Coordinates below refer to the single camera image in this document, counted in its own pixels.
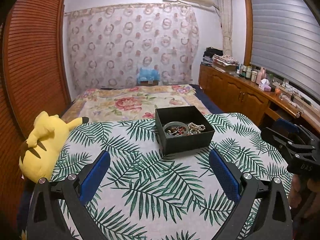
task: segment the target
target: window blind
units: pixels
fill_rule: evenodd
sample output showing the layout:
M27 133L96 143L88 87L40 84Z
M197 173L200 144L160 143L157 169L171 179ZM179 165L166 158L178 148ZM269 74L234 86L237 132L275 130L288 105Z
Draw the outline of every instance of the window blind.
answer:
M251 0L251 64L320 100L320 27L303 0Z

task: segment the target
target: open box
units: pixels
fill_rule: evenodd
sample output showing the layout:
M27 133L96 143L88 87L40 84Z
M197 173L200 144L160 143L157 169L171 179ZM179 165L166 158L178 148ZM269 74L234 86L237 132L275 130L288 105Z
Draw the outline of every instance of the open box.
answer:
M167 138L163 127L167 123L175 121L183 122L185 124L189 124L190 122L197 125L203 124L205 126L205 131L194 135ZM164 155L207 147L214 134L213 127L195 106L156 109L156 127L160 136L161 145L163 147L162 152Z

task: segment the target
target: pink tissue box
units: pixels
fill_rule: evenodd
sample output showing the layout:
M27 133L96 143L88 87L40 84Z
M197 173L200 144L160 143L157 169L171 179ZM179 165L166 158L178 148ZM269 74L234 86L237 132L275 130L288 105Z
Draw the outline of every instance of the pink tissue box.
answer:
M259 89L262 91L267 91L267 92L271 91L271 87L268 85L264 85L264 84L259 84Z

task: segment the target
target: beige curtain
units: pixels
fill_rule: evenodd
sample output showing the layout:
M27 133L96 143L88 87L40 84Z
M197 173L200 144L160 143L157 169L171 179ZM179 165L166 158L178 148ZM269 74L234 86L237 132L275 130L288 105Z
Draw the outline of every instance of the beige curtain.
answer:
M232 56L232 6L231 0L218 0L223 36L223 54Z
M131 88L140 68L167 84L190 83L199 29L183 4L120 4L75 11L68 18L68 53L78 93Z

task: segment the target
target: pikachu plush toy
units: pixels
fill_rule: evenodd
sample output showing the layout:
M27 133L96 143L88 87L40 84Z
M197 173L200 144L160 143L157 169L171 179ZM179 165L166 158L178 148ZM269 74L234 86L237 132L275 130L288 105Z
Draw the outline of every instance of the pikachu plush toy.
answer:
M19 167L22 174L35 183L43 177L50 180L70 131L88 122L88 117L79 117L65 123L58 115L49 116L41 112L34 121L28 139L21 146Z

